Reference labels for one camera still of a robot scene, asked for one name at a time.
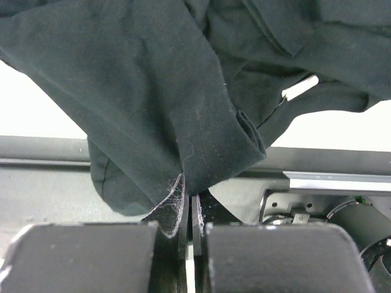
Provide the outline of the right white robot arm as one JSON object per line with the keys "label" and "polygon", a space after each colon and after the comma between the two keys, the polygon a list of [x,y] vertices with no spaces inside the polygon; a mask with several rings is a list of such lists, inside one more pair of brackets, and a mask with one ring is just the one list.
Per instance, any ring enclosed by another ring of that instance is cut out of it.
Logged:
{"label": "right white robot arm", "polygon": [[252,170],[144,218],[150,292],[389,292],[388,176]]}

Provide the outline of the black t shirt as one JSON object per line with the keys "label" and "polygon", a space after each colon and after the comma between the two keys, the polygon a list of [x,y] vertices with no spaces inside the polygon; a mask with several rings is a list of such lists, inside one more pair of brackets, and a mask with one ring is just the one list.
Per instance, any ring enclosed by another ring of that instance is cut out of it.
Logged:
{"label": "black t shirt", "polygon": [[140,215],[265,157],[298,116],[390,99],[389,1],[2,1],[1,60],[86,134]]}

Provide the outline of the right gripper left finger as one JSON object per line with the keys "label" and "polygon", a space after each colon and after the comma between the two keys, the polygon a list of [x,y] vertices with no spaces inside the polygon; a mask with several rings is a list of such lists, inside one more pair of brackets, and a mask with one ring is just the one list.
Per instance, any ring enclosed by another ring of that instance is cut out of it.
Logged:
{"label": "right gripper left finger", "polygon": [[183,174],[172,183],[168,196],[141,222],[159,225],[148,291],[187,292],[188,196]]}

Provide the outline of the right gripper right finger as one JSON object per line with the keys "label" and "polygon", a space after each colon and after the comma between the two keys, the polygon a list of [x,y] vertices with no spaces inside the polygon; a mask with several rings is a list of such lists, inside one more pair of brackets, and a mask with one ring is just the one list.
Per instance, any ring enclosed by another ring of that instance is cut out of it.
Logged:
{"label": "right gripper right finger", "polygon": [[209,191],[192,197],[196,292],[243,292],[241,222]]}

